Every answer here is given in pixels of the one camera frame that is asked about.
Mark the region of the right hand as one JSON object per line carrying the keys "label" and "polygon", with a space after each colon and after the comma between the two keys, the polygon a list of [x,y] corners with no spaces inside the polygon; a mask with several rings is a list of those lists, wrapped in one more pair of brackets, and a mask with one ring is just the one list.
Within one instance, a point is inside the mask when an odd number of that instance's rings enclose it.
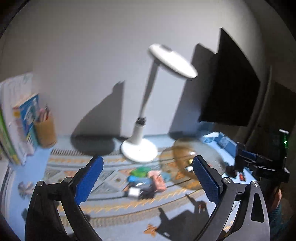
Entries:
{"label": "right hand", "polygon": [[282,193],[281,193],[281,190],[279,189],[274,196],[273,203],[271,204],[269,211],[273,211],[278,208],[281,198],[282,198]]}

